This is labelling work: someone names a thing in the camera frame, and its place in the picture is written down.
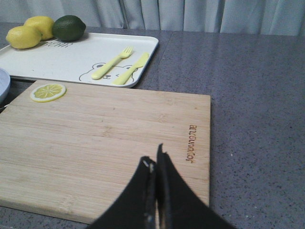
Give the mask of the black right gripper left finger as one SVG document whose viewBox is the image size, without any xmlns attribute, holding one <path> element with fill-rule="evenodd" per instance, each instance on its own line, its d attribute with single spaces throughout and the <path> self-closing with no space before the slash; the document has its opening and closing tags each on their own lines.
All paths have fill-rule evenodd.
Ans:
<svg viewBox="0 0 305 229">
<path fill-rule="evenodd" d="M 156 163 L 141 157 L 130 182 L 114 203 L 89 229 L 154 229 L 156 228 Z"/>
</svg>

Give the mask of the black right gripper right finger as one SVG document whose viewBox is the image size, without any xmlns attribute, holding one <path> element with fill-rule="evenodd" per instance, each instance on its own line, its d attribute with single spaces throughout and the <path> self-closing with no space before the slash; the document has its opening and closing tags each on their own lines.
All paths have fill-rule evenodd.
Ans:
<svg viewBox="0 0 305 229">
<path fill-rule="evenodd" d="M 156 197 L 161 229 L 233 229 L 207 207 L 186 184 L 160 144 L 157 150 Z"/>
</svg>

